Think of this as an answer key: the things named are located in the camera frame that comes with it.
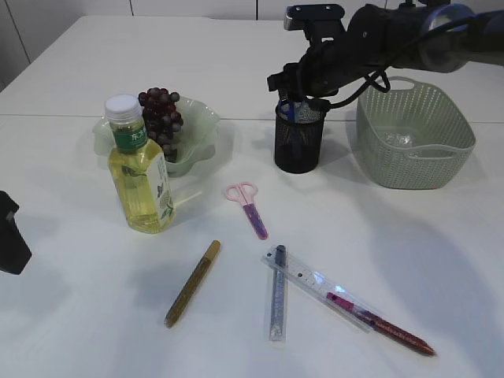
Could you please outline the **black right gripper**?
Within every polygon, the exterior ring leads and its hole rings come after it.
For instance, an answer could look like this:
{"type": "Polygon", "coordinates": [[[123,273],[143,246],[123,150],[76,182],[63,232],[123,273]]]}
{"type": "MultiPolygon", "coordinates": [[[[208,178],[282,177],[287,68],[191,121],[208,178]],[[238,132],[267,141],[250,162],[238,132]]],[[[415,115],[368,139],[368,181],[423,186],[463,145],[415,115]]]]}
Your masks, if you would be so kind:
{"type": "Polygon", "coordinates": [[[297,98],[336,95],[347,85],[346,63],[347,46],[344,43],[311,46],[298,62],[287,63],[280,72],[267,78],[268,90],[297,98]]]}

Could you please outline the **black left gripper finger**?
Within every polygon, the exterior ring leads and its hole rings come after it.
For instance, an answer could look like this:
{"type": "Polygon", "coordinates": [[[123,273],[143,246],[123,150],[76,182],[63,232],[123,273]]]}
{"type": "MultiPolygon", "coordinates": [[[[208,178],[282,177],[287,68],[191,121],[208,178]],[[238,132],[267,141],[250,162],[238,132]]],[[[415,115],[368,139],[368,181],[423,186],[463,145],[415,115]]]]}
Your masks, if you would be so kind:
{"type": "Polygon", "coordinates": [[[32,257],[15,221],[19,206],[1,191],[1,271],[20,275],[32,257]]]}

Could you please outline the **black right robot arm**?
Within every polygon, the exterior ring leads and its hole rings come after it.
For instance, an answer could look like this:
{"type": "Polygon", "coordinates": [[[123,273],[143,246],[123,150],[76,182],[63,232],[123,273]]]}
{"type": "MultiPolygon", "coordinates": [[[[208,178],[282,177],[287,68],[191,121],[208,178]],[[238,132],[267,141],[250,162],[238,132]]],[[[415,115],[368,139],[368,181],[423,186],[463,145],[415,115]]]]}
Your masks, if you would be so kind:
{"type": "Polygon", "coordinates": [[[355,101],[369,87],[391,89],[386,71],[451,73],[468,62],[503,64],[503,12],[474,13],[449,1],[411,1],[397,9],[367,4],[348,25],[337,4],[294,5],[283,27],[303,31],[309,47],[295,63],[268,77],[283,101],[328,111],[355,101]]]}

